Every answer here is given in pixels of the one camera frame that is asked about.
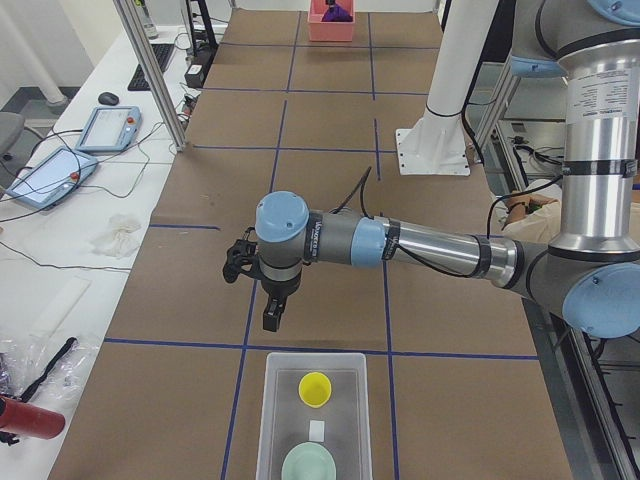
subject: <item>table surface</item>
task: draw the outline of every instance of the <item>table surface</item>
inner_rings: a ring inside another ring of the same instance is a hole
[[[158,43],[174,43],[182,27],[159,29]],[[184,45],[185,38],[178,39]],[[175,156],[175,147],[162,122],[150,92],[129,92],[126,86],[133,75],[137,60],[124,32],[105,54],[101,62],[82,86],[54,127],[54,131],[82,128],[94,107],[99,106],[98,95],[111,91],[120,97],[120,105],[138,106],[142,112],[142,124],[136,140],[147,136],[155,127],[155,133],[140,147],[150,158],[139,184],[131,195],[115,198],[98,189],[80,189],[61,205],[48,212],[36,213],[21,220],[0,223],[4,232],[0,241],[20,250],[41,263],[59,266],[113,266],[131,268],[137,252],[117,259],[93,253],[91,240],[108,230],[109,219],[116,214],[133,216],[142,227],[133,233],[142,241],[149,225],[151,212],[156,205]],[[180,82],[186,70],[184,52],[175,49],[170,65],[164,74],[173,102],[177,105],[184,96]],[[65,136],[74,146],[78,134]],[[33,166],[50,152],[62,145],[57,138],[43,143],[29,165]],[[132,148],[102,163],[86,185],[98,185],[123,195],[147,162],[142,151]],[[8,219],[30,213],[14,200],[0,204],[0,219]],[[51,336],[44,358],[50,358],[68,337],[75,336],[88,350],[87,361],[78,369],[77,383],[84,386],[99,348],[109,326],[113,312],[127,281],[128,272],[99,270],[57,270],[41,268],[29,260],[0,246],[0,299],[3,314],[0,316],[0,339],[22,338],[35,334],[40,314],[56,304],[56,296],[76,277],[90,282],[89,288],[73,306],[60,328]],[[72,418],[77,401],[56,400],[49,395],[36,396],[33,403],[63,413],[68,422]],[[0,445],[0,464],[6,478],[46,478],[60,450],[63,435],[53,440],[25,438],[10,448]]]
[[[273,334],[259,285],[222,280],[262,196],[328,210],[368,166],[370,211],[483,230],[482,167],[398,172],[435,16],[358,12],[349,44],[310,44],[305,18],[234,11],[50,478],[253,478],[273,351],[366,355],[374,478],[571,478],[513,294],[407,264],[318,264]]]

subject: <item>white mounting plate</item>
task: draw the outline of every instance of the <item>white mounting plate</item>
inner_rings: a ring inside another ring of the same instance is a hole
[[[465,154],[464,136],[460,129],[456,129],[453,137],[456,151],[449,152],[443,161],[437,163],[433,159],[427,159],[426,155],[422,155],[420,152],[409,152],[402,148],[402,142],[411,131],[412,129],[410,128],[396,130],[396,149],[400,175],[462,175],[467,177],[471,174]]]

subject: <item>computer mouse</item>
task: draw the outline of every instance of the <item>computer mouse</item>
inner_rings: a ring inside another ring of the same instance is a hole
[[[101,103],[102,105],[117,105],[118,103],[120,103],[120,99],[118,98],[118,96],[115,93],[111,93],[111,92],[102,92],[99,96],[98,96],[98,102]]]

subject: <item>blue joint cap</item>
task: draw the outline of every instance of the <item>blue joint cap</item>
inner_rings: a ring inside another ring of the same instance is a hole
[[[640,327],[640,265],[599,268],[576,283],[562,305],[564,320],[600,338],[618,338]]]
[[[308,220],[309,208],[301,197],[273,192],[256,208],[256,234],[265,242],[286,242],[304,230]]]
[[[640,27],[638,0],[587,0],[607,20],[627,27]]]
[[[377,267],[382,263],[385,243],[386,235],[382,223],[370,218],[360,219],[351,242],[351,265]]]
[[[523,58],[511,55],[511,73],[516,77],[553,78],[567,73],[554,60]]]

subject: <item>pink basket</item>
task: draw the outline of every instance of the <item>pink basket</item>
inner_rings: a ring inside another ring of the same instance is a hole
[[[309,40],[312,42],[350,42],[356,15],[353,11],[353,0],[338,0],[338,4],[353,17],[353,22],[323,22],[322,16],[327,11],[325,0],[311,0],[309,7]]]

